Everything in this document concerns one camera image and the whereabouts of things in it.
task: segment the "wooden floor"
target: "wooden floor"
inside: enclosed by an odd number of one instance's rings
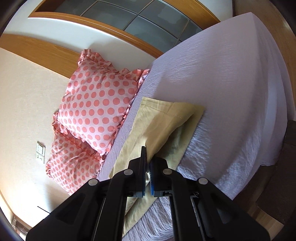
[[[234,0],[234,4],[236,15],[254,13],[272,34],[286,62],[296,103],[296,37],[291,28],[269,0]],[[260,167],[248,186],[235,198],[237,204],[268,230],[272,239],[283,225],[260,210],[255,202],[273,170],[274,167]]]

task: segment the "light switch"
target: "light switch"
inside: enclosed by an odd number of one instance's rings
[[[37,150],[39,154],[42,156],[45,156],[45,146],[43,146],[41,143],[37,142]]]

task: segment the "cream wall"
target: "cream wall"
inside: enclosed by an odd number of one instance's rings
[[[232,0],[198,0],[221,22],[232,18]]]
[[[58,109],[68,79],[0,48],[0,190],[11,210],[35,226],[69,196],[36,161],[37,141],[50,157]]]
[[[11,210],[7,206],[6,202],[4,201],[4,198],[1,194],[1,192],[0,192],[0,208],[1,208],[2,212],[4,213],[5,217],[8,219],[8,221],[10,223],[12,223],[13,213],[11,212]]]

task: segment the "electrical outlet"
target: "electrical outlet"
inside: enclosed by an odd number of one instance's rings
[[[44,164],[44,156],[36,152],[36,160],[41,161]]]

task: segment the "white bedsheet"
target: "white bedsheet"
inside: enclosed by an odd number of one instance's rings
[[[177,170],[190,179],[208,178],[231,199],[261,164],[275,164],[287,119],[295,119],[286,65],[252,13],[216,24],[152,63],[99,180],[108,178],[143,96],[205,106]],[[123,240],[172,236],[169,201],[158,198]]]

